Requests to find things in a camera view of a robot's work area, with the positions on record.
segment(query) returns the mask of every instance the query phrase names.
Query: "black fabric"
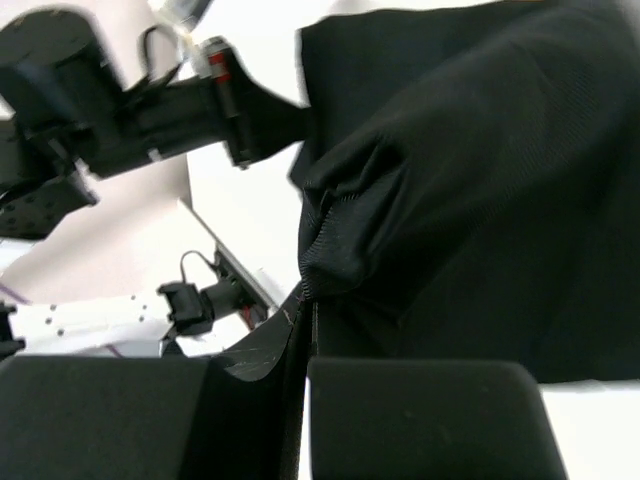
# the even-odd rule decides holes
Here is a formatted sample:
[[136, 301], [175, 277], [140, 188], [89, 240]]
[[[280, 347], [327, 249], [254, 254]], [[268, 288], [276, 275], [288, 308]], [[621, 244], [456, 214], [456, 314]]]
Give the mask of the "black fabric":
[[316, 135], [292, 177], [320, 354], [352, 354], [351, 335], [372, 356], [507, 359], [540, 382], [640, 377], [627, 20], [547, 0], [302, 32]]

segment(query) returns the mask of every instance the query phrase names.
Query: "white wall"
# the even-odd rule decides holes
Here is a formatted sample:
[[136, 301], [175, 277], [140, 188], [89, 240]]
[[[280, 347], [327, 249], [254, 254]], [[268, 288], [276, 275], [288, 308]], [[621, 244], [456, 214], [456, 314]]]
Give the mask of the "white wall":
[[[0, 0], [0, 27], [26, 10], [53, 3], [60, 2]], [[71, 0], [63, 4], [81, 7], [97, 17], [116, 68], [126, 85], [133, 84], [142, 74], [137, 58], [138, 35], [154, 23], [147, 3], [144, 0]], [[154, 53], [160, 68], [172, 65], [174, 54], [167, 41], [160, 38]], [[8, 115], [0, 106], [0, 117], [3, 113]], [[141, 252], [146, 249], [162, 257], [160, 253], [167, 242], [154, 242], [153, 236], [141, 236], [136, 230], [146, 231], [149, 225], [157, 226], [158, 215], [168, 215], [162, 205], [188, 196], [185, 158], [90, 183], [101, 198], [100, 204], [69, 215], [46, 242], [4, 273], [3, 283], [24, 296], [59, 302], [139, 289], [149, 282], [150, 276], [154, 277], [150, 272], [158, 271], [161, 260]], [[172, 231], [175, 233], [168, 229], [162, 236]], [[140, 245], [142, 238], [151, 243], [150, 248]]]

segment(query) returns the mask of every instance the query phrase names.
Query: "white table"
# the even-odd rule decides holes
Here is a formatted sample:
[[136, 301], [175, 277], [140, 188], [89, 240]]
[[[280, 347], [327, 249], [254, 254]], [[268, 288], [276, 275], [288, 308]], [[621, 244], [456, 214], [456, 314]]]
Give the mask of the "white table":
[[[224, 35], [258, 82], [298, 103], [296, 30], [330, 13], [380, 7], [469, 6], [491, 0], [215, 0], [194, 38]], [[299, 281], [298, 192], [287, 173], [298, 146], [248, 171], [231, 167], [214, 145], [188, 155], [193, 208], [276, 302]], [[543, 388], [544, 400], [572, 479], [640, 478], [640, 391], [630, 386], [572, 385]], [[301, 449], [301, 476], [310, 478], [308, 426]]]

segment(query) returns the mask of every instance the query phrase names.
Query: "red marking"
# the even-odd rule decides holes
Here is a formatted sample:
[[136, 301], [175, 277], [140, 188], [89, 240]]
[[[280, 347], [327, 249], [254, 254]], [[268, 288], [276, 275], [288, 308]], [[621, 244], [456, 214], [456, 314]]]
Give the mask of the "red marking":
[[225, 61], [223, 53], [214, 53], [209, 57], [209, 65], [216, 65], [220, 67], [221, 73], [216, 77], [216, 82], [225, 83], [231, 80], [231, 74], [227, 68], [227, 62]]

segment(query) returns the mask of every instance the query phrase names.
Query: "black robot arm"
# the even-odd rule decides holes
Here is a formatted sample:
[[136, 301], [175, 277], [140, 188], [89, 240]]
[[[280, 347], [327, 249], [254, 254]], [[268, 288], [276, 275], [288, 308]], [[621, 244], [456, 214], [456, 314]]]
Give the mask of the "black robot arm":
[[0, 95], [15, 111], [0, 122], [0, 237], [46, 238], [95, 204], [79, 161], [105, 178], [224, 141], [247, 166], [304, 138], [305, 110], [254, 83], [223, 39], [202, 53], [199, 77], [125, 90], [78, 12], [39, 10], [0, 31]]

